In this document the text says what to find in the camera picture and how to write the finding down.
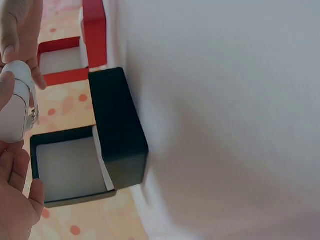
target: white wall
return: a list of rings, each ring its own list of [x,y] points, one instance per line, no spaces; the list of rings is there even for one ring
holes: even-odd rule
[[[315,240],[320,2],[121,0],[151,239]]]

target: white device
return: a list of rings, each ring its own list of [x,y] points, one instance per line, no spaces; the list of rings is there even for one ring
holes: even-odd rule
[[[36,87],[29,66],[23,61],[13,61],[4,66],[2,72],[12,72],[15,85],[12,98],[0,112],[0,140],[5,143],[21,141],[39,119]],[[34,109],[29,114],[30,94]]]

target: black box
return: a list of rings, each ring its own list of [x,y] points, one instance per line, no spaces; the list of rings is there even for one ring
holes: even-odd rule
[[[31,137],[47,208],[113,197],[144,179],[149,148],[123,69],[89,73],[89,83],[96,126]]]

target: patterned surface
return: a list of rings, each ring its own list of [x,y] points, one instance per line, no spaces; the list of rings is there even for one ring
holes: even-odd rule
[[[39,42],[79,35],[80,0],[44,0],[44,15]],[[81,81],[37,91],[40,125],[30,136],[95,124],[89,82]],[[24,194],[29,194],[32,173],[29,169]],[[129,189],[116,197],[94,202],[45,209],[31,240],[147,240]]]

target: gift box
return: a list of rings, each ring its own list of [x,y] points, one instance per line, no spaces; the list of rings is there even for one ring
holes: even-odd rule
[[[47,208],[113,197],[142,183],[149,152],[122,68],[88,75],[96,125],[34,135],[32,175]]]
[[[48,86],[88,79],[90,69],[106,66],[107,18],[102,0],[83,0],[80,36],[42,42],[37,60]]]

